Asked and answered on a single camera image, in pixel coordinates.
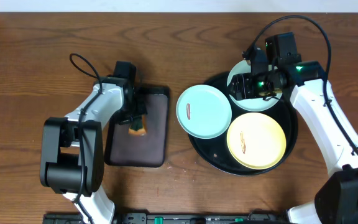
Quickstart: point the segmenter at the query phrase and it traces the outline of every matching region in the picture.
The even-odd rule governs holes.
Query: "black mounting bracket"
[[[251,74],[267,72],[269,70],[269,61],[263,50],[258,48],[255,44],[251,45],[247,51],[242,52],[244,60],[249,60],[251,63]]]
[[[335,172],[314,198],[321,223],[358,223],[358,168],[344,165]]]
[[[104,172],[101,123],[82,122],[86,166],[86,184],[83,194],[89,197],[99,189]],[[78,154],[62,152],[78,141],[77,122],[67,118],[49,118],[44,124],[40,181],[57,194],[77,193],[81,183],[81,158]]]

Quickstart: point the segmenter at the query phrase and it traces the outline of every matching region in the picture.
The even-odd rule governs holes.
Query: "white wall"
[[[358,0],[0,0],[0,12],[358,12]]]

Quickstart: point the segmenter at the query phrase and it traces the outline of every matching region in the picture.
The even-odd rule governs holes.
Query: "wooden table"
[[[0,13],[0,223],[40,223],[45,212],[75,212],[39,181],[42,126],[89,95],[93,79],[68,56],[85,56],[100,74],[134,63],[144,82],[168,85],[171,106],[165,163],[158,169],[105,166],[103,187],[118,210],[160,213],[281,212],[314,199],[327,181],[323,157],[299,116],[290,157],[275,170],[238,177],[211,167],[178,124],[180,93],[242,60],[256,34],[283,14]],[[358,14],[307,14],[328,33],[330,82],[358,133]],[[292,19],[268,35],[293,31],[304,60],[326,63],[321,34]]]

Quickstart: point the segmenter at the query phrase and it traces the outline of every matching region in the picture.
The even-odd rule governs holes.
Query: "cable connector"
[[[327,106],[327,103],[331,103],[331,102],[332,102],[332,100],[326,101],[326,102],[323,104],[323,107],[326,107],[326,106]]]
[[[356,150],[358,151],[358,147],[356,147]],[[354,149],[352,151],[352,156],[354,156]]]

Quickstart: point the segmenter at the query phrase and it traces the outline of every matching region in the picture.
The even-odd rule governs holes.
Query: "yellow plate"
[[[251,169],[267,169],[283,157],[284,131],[271,117],[246,113],[236,118],[227,131],[227,146],[232,156]]]

